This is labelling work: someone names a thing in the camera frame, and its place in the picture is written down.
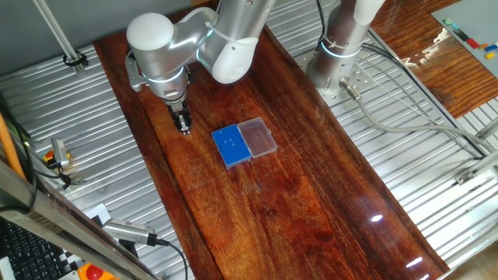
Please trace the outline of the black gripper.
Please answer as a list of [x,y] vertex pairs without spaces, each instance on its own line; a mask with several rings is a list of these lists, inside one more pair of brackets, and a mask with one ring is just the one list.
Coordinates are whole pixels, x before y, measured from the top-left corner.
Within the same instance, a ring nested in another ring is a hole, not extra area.
[[191,133],[191,115],[186,100],[177,100],[175,102],[166,101],[165,104],[169,110],[170,116],[174,120],[177,131],[183,135]]

